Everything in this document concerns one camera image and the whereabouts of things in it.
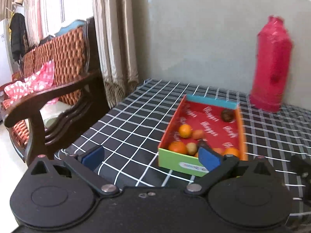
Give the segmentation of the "yellow small fruit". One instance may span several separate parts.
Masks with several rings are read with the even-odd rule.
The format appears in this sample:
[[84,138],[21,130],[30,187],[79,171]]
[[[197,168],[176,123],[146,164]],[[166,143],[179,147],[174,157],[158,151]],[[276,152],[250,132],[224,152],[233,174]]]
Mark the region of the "yellow small fruit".
[[186,144],[187,152],[190,156],[194,156],[198,152],[196,143],[187,143]]

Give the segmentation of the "small orange-red fruit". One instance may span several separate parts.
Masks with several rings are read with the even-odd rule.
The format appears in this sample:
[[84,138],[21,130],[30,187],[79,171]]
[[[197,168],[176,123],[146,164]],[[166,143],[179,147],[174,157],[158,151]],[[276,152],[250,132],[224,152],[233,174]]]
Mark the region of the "small orange-red fruit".
[[197,130],[194,130],[192,132],[192,138],[194,140],[205,139],[206,138],[206,134],[205,134],[204,130],[197,129]]

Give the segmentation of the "dark brown passion fruit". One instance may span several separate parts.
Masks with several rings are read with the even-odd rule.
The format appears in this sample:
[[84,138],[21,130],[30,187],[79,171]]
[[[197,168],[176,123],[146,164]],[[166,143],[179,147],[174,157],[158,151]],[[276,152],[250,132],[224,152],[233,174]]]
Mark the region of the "dark brown passion fruit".
[[224,109],[221,111],[221,119],[223,122],[232,122],[235,119],[235,111],[231,109]]

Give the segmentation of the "orange mandarin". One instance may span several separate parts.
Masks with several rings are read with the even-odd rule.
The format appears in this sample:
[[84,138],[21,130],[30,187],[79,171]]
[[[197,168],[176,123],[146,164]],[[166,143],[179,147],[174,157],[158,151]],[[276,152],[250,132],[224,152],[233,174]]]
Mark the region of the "orange mandarin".
[[175,153],[179,153],[179,154],[184,154],[184,155],[188,154],[187,147],[186,147],[186,145],[182,141],[174,141],[174,142],[172,142],[169,145],[168,150],[172,151],[172,152],[175,152]]
[[178,129],[179,136],[188,139],[192,136],[192,127],[188,124],[182,124]]

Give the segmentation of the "red cardboard fruit box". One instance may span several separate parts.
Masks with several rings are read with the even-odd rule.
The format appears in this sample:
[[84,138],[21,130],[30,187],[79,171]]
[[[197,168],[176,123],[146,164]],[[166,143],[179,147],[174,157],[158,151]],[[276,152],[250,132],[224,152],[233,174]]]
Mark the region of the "red cardboard fruit box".
[[246,161],[247,146],[240,105],[210,97],[185,95],[158,145],[158,165],[202,177],[208,170],[199,162],[200,141],[213,153],[232,153]]

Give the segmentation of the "black white grid tablecloth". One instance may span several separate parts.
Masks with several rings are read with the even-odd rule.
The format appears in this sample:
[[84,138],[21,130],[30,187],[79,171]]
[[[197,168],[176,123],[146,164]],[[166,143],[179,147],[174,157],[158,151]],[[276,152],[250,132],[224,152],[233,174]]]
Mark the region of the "black white grid tablecloth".
[[293,196],[289,225],[310,224],[310,207],[301,200],[303,182],[289,167],[294,154],[310,159],[310,111],[296,106],[283,105],[279,112],[272,114],[252,107],[249,97],[243,93],[147,79],[73,144],[54,156],[62,159],[102,145],[105,158],[96,173],[117,186],[184,187],[193,182],[195,176],[159,167],[157,151],[171,117],[186,94],[240,104],[249,157],[267,157],[284,179]]

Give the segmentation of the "dark wooden sofa chair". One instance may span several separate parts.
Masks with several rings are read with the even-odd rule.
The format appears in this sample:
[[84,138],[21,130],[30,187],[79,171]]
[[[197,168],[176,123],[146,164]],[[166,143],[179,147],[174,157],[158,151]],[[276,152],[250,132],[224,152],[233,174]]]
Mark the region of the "dark wooden sofa chair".
[[[56,56],[60,65],[77,68],[77,75],[72,72],[58,75],[55,86],[31,93],[7,109],[1,109],[4,125],[10,134],[18,122],[29,121],[30,137],[26,147],[18,145],[15,138],[11,139],[27,165],[41,154],[53,159],[57,151],[68,148],[110,110],[100,70],[94,18],[49,43],[53,46],[51,54]],[[52,99],[63,99],[75,92],[80,94],[78,100],[59,114],[49,128],[45,128],[41,108]]]

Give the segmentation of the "pink checkered cloth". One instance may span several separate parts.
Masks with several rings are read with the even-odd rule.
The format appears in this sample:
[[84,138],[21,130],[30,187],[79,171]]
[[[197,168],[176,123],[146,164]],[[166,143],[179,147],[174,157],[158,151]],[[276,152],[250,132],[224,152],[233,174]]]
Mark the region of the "pink checkered cloth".
[[47,90],[54,82],[54,61],[44,63],[38,72],[25,78],[24,81],[16,81],[5,86],[4,93],[8,99],[4,100],[5,106],[10,106],[16,100],[31,93]]

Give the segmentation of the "red thermos flask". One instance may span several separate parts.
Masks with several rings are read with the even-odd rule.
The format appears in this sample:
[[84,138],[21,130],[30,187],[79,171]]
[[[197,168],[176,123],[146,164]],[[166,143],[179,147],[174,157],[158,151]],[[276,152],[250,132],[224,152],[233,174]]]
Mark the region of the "red thermos flask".
[[258,109],[279,111],[287,77],[293,43],[284,20],[270,16],[257,35],[256,69],[250,102]]

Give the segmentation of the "white refrigerator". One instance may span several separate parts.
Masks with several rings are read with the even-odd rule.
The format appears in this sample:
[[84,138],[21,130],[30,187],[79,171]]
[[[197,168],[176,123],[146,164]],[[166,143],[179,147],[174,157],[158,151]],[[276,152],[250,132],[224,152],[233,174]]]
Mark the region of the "white refrigerator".
[[0,85],[4,85],[12,81],[14,73],[11,46],[9,19],[3,19],[0,23]]

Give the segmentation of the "black hanging coat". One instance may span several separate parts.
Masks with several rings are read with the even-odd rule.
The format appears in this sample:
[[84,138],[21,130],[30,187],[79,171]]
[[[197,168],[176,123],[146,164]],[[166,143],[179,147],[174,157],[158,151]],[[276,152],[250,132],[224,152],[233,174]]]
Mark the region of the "black hanging coat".
[[29,49],[25,17],[21,13],[15,13],[10,22],[11,30],[11,51],[14,61],[23,57]]

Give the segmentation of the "beige curtain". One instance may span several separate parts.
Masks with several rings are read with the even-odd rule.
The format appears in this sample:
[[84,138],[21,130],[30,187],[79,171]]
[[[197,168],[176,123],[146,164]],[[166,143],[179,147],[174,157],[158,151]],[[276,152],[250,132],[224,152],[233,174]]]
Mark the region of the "beige curtain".
[[139,83],[132,0],[93,0],[100,67],[109,108]]

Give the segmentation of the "straw hat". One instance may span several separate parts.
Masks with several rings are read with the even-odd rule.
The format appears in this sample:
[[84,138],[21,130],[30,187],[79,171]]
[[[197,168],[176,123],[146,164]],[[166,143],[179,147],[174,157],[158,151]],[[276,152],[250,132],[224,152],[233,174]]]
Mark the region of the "straw hat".
[[12,5],[18,6],[18,7],[23,7],[23,3],[24,3],[24,0],[15,0],[12,2]]

